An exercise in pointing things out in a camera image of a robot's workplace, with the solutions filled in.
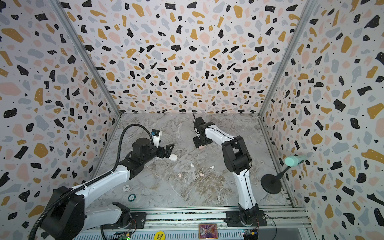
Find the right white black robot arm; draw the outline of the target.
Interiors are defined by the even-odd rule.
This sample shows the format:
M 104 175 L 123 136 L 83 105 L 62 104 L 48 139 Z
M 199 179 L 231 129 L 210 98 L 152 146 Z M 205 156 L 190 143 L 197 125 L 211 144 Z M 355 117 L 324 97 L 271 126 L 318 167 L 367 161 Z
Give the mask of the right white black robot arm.
M 197 149 L 211 143 L 222 147 L 225 166 L 235 178 L 239 194 L 240 219 L 245 225 L 250 225 L 259 214 L 259 206 L 251 187 L 249 170 L 252 158 L 243 137 L 229 135 L 214 123 L 206 123 L 201 117 L 194 118 L 194 130 L 197 136 L 193 141 Z

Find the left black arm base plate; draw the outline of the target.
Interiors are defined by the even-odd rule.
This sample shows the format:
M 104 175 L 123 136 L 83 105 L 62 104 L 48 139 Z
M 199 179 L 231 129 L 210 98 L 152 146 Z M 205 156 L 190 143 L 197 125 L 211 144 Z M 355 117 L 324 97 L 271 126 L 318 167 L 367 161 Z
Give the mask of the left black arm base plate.
M 143 229 L 147 218 L 146 212 L 123 212 L 118 221 L 114 224 L 104 225 L 105 230 L 137 230 Z

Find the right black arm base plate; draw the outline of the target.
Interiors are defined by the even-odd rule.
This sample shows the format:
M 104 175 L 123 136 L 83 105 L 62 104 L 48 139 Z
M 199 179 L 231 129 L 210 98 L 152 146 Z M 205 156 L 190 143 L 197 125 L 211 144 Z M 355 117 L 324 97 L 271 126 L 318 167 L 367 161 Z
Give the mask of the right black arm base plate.
M 228 227 L 266 227 L 267 220 L 264 211 L 255 213 L 243 211 L 227 211 L 224 222 Z

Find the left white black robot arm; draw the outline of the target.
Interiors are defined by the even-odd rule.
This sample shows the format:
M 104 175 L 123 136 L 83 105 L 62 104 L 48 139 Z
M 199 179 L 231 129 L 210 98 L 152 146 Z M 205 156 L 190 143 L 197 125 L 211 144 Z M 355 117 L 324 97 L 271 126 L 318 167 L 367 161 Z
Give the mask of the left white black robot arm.
M 132 180 L 154 158 L 176 160 L 173 148 L 173 144 L 160 147 L 154 140 L 140 138 L 125 159 L 118 161 L 115 170 L 73 188 L 57 188 L 34 224 L 29 239 L 35 239 L 38 228 L 56 240 L 72 240 L 82 231 L 99 226 L 115 225 L 124 229 L 133 225 L 130 209 L 121 203 L 113 202 L 92 212 L 88 212 L 87 207 L 114 187 Z

